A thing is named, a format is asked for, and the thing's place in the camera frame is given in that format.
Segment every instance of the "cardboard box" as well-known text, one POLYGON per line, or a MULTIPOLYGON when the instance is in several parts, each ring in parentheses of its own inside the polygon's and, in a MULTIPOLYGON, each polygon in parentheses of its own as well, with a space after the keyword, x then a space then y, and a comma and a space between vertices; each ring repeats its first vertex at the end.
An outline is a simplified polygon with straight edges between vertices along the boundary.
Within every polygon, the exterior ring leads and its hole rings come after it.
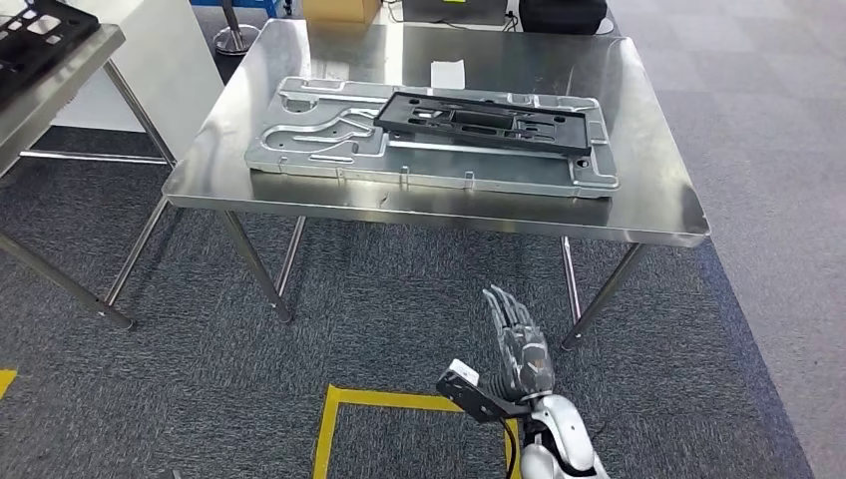
POLYGON ((369 24, 380 7, 380 0, 302 0, 302 14, 309 22, 369 24))

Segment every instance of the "stainless steel table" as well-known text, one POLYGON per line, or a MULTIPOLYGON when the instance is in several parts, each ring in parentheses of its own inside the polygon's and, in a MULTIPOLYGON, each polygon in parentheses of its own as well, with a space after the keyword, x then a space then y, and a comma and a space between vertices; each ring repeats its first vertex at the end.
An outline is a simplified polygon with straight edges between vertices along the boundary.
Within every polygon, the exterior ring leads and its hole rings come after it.
POLYGON ((692 247, 708 222, 666 120, 627 38, 506 34, 404 25, 308 25, 271 20, 164 187, 173 205, 217 210, 238 251, 284 320, 279 296, 306 216, 562 237, 576 327, 571 344, 642 257, 646 244, 692 247), (286 76, 429 86, 432 61, 463 59, 466 88, 593 97, 608 123, 621 187, 606 200, 533 197, 251 172, 243 154, 286 76), (235 212, 299 216, 272 280, 235 212), (633 243, 580 309, 567 237, 633 243))
MULTIPOLYGON (((60 159, 79 158, 78 155, 66 155, 55 152, 38 152, 38 155, 27 155, 27 153, 32 152, 26 152, 26 149, 41 138, 44 132, 50 127, 50 122, 59 110, 73 99, 77 91, 100 68, 106 71, 112 83, 115 84, 139 123, 141 123, 154 145, 158 148, 164 161, 171 167, 176 164, 174 155, 171 153, 167 144, 165 144, 162 136, 153 125, 141 103, 135 97, 135 94, 133 94, 121 73, 112 61, 109 60, 112 54, 118 50, 118 47, 123 45, 124 40, 124 34, 117 26, 101 25, 97 32, 77 47, 59 65, 43 75, 35 85, 22 92, 4 110, 0 111, 0 176, 6 173, 20 157, 24 156, 60 159)), ((112 159, 108 155, 99 155, 96 160, 125 161, 126 158, 112 159)), ((123 289, 153 228, 156 226, 167 205, 167 199, 162 196, 145 224, 141 235, 133 245, 121 272, 118 274, 114 285, 105 299, 99 299, 96 295, 83 288, 67 274, 51 265, 35 252, 4 234, 1 225, 0 249, 6 250, 48 279, 64 287, 68 292, 97 311, 101 316, 111 320, 114 324, 122 327, 130 327, 133 325, 133 322, 112 306, 123 289)))

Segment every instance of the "aluminum plate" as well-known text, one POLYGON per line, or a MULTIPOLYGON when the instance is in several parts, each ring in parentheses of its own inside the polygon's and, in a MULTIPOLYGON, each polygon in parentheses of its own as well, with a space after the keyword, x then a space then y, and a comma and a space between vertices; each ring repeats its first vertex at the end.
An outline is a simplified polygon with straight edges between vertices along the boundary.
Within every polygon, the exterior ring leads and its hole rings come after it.
POLYGON ((262 124, 244 158, 263 172, 557 197, 600 198, 618 187, 602 109, 591 98, 289 77, 279 84, 262 124), (395 91, 582 112, 592 153, 564 157, 388 134, 372 120, 395 91))

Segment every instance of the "yellow floor tape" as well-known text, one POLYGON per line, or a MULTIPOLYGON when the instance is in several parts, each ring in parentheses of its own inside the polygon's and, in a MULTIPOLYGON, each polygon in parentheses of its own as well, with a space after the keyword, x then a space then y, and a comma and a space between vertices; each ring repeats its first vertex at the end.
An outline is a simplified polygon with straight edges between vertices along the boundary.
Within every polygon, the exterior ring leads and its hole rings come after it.
MULTIPOLYGON (((320 421, 320 432, 317 434, 317 449, 314 454, 313 479, 326 479, 329 471, 329 456, 332 453, 332 437, 335 434, 335 422, 338 416, 338 406, 341 404, 356 404, 360 406, 402 407, 406 409, 424 409, 427 411, 462 412, 461 408, 443 396, 427 396, 424 394, 406 394, 401 392, 365 391, 358 389, 341 389, 329 384, 326 390, 326 403, 323 405, 323 417, 320 421)), ((506 421, 514 437, 520 437, 517 432, 517 420, 506 421)), ((505 460, 511 460, 511 443, 508 434, 505 437, 505 460)), ((520 479, 520 450, 517 451, 517 463, 512 477, 520 479)))
POLYGON ((0 398, 3 397, 3 394, 6 392, 6 388, 9 387, 9 384, 12 383, 12 380, 17 375, 18 371, 12 369, 0 369, 0 398))

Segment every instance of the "black tray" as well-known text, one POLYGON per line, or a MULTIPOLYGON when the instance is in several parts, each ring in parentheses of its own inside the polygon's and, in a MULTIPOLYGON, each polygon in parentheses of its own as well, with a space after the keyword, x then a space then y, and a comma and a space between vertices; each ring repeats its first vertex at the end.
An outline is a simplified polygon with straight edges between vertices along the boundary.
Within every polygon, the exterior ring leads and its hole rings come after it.
POLYGON ((373 124, 492 148, 591 154, 585 114, 395 92, 373 124))
POLYGON ((0 109, 99 27, 94 15, 55 0, 27 0, 23 11, 0 26, 0 109), (45 31, 50 22, 56 26, 45 31))

